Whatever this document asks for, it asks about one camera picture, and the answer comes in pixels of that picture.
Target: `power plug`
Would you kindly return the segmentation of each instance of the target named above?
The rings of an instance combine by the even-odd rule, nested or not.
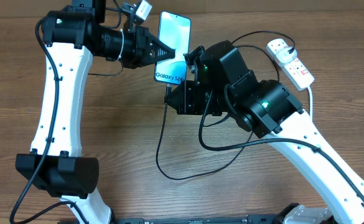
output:
[[[296,49],[289,53],[291,49],[292,47],[288,47],[283,39],[272,40],[266,46],[266,50],[291,80],[292,84],[299,91],[302,91],[313,83],[314,77],[298,59]]]

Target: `black mount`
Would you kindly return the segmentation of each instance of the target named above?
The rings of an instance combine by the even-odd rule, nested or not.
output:
[[[303,112],[302,103],[283,84],[276,80],[258,82],[228,40],[207,50],[197,47],[185,54],[185,61],[195,74],[194,81],[182,83],[165,97],[165,103],[178,114],[203,114],[213,91],[208,114],[227,112],[239,127],[261,138],[271,131],[282,131],[280,124],[293,112]]]
[[[106,0],[73,0],[66,7],[68,12],[93,14],[98,24],[105,22]]]
[[[16,157],[16,170],[28,180],[42,158],[35,152]],[[68,157],[67,153],[61,153],[60,156],[46,156],[33,184],[52,197],[69,195],[85,199],[95,190],[98,179],[99,162],[96,158]]]

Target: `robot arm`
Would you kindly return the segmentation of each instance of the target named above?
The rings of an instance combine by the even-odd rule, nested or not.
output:
[[[203,115],[198,135],[201,145],[223,151],[269,143],[302,173],[329,207],[322,212],[308,208],[305,214],[293,210],[284,223],[320,223],[331,215],[337,223],[364,222],[364,180],[327,143],[301,102],[284,85],[276,80],[258,82],[238,48],[227,40],[207,50],[200,46],[185,59],[195,80],[178,86],[165,102],[178,114]],[[205,145],[205,116],[222,112],[260,140],[225,147]]]
[[[29,184],[11,213],[11,223],[15,223],[14,215],[30,183],[63,202],[70,201],[68,206],[80,223],[116,222],[96,188],[98,160],[82,157],[83,94],[94,56],[120,60],[125,68],[143,67],[175,56],[175,50],[150,34],[148,28],[134,26],[146,19],[150,9],[145,0],[137,5],[124,3],[121,10],[128,16],[126,31],[99,25],[104,22],[105,0],[73,0],[72,6],[50,11],[42,20],[46,44],[42,47],[48,51],[44,99],[30,154],[16,157],[16,169]]]

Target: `white cable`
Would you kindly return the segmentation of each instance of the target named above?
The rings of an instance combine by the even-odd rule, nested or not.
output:
[[[122,34],[122,46],[121,46],[121,51],[119,52],[117,60],[121,59],[122,51],[124,50],[124,32],[122,29],[120,29],[119,31],[121,31],[121,34]]]
[[[309,92],[309,116],[310,119],[313,121],[313,93],[310,86],[307,87],[307,91]]]

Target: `black bracket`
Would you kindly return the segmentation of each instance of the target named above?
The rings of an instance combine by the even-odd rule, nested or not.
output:
[[[31,179],[42,155],[18,154],[16,169],[26,179]],[[86,198],[92,193],[99,179],[99,162],[96,158],[46,156],[44,164],[33,184],[46,190],[52,197],[62,195]]]
[[[164,103],[176,110],[177,114],[202,115],[209,100],[211,89],[198,86],[192,80],[182,82],[170,94],[165,96]],[[219,95],[212,96],[208,114],[222,115]]]

